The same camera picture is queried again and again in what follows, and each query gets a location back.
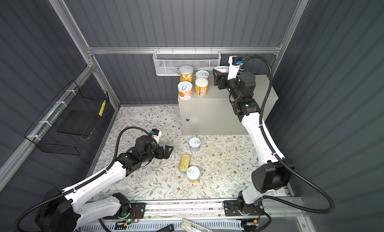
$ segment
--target canned food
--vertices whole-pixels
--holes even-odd
[[[195,90],[198,96],[205,96],[208,93],[208,80],[204,78],[196,79]]]
[[[189,65],[184,65],[179,68],[180,81],[193,82],[193,68]]]
[[[200,150],[200,144],[201,141],[197,137],[193,137],[189,140],[189,148],[191,149],[192,152],[197,152]]]
[[[188,81],[180,82],[177,88],[181,99],[188,100],[192,97],[192,83]]]
[[[222,73],[227,73],[229,71],[228,66],[217,66],[217,67],[214,67],[214,69]]]
[[[187,179],[191,183],[197,183],[200,180],[200,169],[196,166],[191,166],[187,170]]]
[[[199,79],[199,78],[208,79],[208,77],[209,77],[208,71],[200,70],[196,72],[196,79]]]
[[[186,155],[184,154],[183,156],[181,156],[181,161],[180,161],[180,165],[179,165],[179,170],[182,172],[182,173],[187,173],[187,169],[189,167],[189,161],[190,161],[191,157],[189,155]]]

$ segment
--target cabinet door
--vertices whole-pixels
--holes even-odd
[[[248,134],[229,102],[188,101],[179,108],[184,135]]]

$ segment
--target black wire basket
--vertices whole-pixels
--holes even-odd
[[[108,102],[106,91],[76,86],[24,137],[46,153],[81,155]]]

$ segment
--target leaf pattern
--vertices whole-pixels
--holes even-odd
[[[108,198],[121,192],[130,200],[164,200],[237,197],[239,191],[251,184],[251,173],[259,167],[256,150],[248,135],[198,135],[201,148],[191,152],[188,141],[193,136],[182,135],[178,106],[121,107],[109,133],[94,172],[111,162],[118,134],[127,126],[150,131],[162,131],[160,146],[170,145],[174,150],[167,160],[153,159],[119,183],[104,188],[92,200]],[[136,138],[144,133],[130,129],[124,132],[119,153],[134,146]],[[179,171],[181,156],[191,157],[190,166],[200,169],[199,182],[190,183]],[[284,188],[273,196],[286,196]]]

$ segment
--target white can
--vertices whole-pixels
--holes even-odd
[[[229,71],[228,66],[217,66],[217,67],[214,67],[214,69],[222,73],[227,73]]]
[[[187,169],[187,179],[191,183],[197,183],[200,179],[200,169],[196,166],[191,166]]]
[[[208,79],[208,77],[209,77],[208,71],[200,70],[196,72],[196,79],[199,79],[199,78]]]
[[[199,138],[193,137],[189,140],[189,148],[192,152],[197,152],[200,150],[201,141]]]
[[[208,93],[208,80],[204,78],[196,79],[195,90],[198,96],[205,96]]]
[[[192,97],[192,83],[184,81],[177,85],[179,90],[179,97],[184,100],[188,100]]]

